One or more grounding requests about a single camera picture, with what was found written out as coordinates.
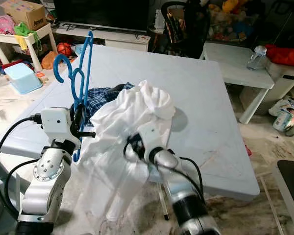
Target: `green bag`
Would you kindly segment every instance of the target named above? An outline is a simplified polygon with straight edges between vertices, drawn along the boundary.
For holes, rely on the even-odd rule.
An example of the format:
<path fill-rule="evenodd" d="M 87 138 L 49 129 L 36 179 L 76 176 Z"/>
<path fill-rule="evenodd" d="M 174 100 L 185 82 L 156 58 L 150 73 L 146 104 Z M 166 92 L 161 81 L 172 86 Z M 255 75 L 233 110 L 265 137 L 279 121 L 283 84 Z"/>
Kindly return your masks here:
<path fill-rule="evenodd" d="M 15 32 L 16 35 L 24 36 L 24 37 L 27 37 L 30 33 L 32 33 L 34 35 L 34 39 L 35 39 L 36 46 L 37 46 L 38 50 L 39 51 L 42 50 L 41 41 L 40 41 L 40 39 L 39 39 L 39 37 L 37 35 L 37 32 L 29 30 L 27 28 L 26 24 L 24 24 L 23 22 L 21 22 L 17 26 L 14 26 L 14 32 Z"/>

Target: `cable connector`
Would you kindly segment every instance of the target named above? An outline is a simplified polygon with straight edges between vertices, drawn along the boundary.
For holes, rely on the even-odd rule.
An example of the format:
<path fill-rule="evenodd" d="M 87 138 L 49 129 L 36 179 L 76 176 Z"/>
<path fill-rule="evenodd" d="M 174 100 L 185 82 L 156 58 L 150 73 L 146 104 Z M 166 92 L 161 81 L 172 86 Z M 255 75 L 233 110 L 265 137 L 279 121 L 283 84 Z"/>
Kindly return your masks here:
<path fill-rule="evenodd" d="M 34 123 L 43 124 L 40 114 L 31 115 L 29 118 L 30 118 L 31 121 L 34 121 Z"/>

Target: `cardboard box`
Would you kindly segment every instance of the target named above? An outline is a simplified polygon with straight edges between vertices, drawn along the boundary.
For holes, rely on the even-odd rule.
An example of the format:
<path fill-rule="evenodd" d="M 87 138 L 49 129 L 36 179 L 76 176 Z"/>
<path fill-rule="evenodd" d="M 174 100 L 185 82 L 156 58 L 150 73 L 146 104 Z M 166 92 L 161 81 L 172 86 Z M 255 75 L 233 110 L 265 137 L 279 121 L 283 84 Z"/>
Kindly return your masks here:
<path fill-rule="evenodd" d="M 46 25 L 45 8 L 41 4 L 22 0 L 7 0 L 0 4 L 4 12 L 11 16 L 16 24 L 24 22 L 29 30 L 35 31 Z"/>

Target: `black chair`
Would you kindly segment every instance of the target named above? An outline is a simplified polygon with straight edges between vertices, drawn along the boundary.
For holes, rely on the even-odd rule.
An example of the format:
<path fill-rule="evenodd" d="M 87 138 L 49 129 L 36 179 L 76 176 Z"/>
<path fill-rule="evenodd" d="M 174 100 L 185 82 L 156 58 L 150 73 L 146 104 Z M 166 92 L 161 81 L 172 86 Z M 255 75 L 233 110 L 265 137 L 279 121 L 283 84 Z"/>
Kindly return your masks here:
<path fill-rule="evenodd" d="M 185 34 L 181 40 L 181 32 L 174 29 L 172 19 L 168 17 L 168 8 L 183 6 Z M 202 53 L 210 27 L 210 13 L 208 7 L 202 7 L 200 0 L 188 0 L 187 2 L 169 1 L 161 6 L 161 13 L 166 22 L 166 34 L 169 40 L 168 50 L 180 55 L 198 59 Z"/>

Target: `pink bag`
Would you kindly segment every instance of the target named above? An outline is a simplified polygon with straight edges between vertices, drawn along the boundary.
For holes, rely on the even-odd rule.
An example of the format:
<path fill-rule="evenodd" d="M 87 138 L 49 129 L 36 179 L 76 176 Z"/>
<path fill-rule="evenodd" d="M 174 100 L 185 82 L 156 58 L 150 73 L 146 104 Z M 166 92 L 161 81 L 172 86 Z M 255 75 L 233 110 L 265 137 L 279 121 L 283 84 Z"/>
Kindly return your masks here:
<path fill-rule="evenodd" d="M 14 33 L 14 22 L 8 15 L 0 16 L 0 33 L 2 34 L 15 34 Z"/>

